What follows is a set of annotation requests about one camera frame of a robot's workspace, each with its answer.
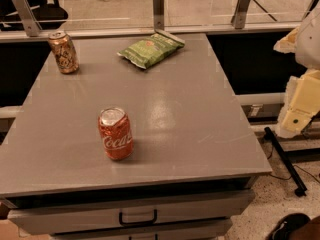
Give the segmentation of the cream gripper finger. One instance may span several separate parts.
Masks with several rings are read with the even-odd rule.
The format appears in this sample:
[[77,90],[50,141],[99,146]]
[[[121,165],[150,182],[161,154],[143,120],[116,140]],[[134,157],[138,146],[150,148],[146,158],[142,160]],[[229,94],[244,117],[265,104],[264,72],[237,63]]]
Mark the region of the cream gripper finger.
[[284,106],[278,116],[276,134],[293,138],[320,111],[320,71],[308,69],[301,77],[291,76],[286,86]]
[[284,54],[294,53],[296,51],[296,37],[298,30],[298,27],[291,30],[285,37],[276,42],[273,49]]

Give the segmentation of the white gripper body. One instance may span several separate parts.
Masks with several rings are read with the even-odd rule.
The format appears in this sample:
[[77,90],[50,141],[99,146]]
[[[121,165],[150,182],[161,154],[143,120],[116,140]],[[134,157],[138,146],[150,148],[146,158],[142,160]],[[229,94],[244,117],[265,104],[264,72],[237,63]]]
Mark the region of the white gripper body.
[[296,37],[296,61],[309,69],[320,69],[320,9],[302,21]]

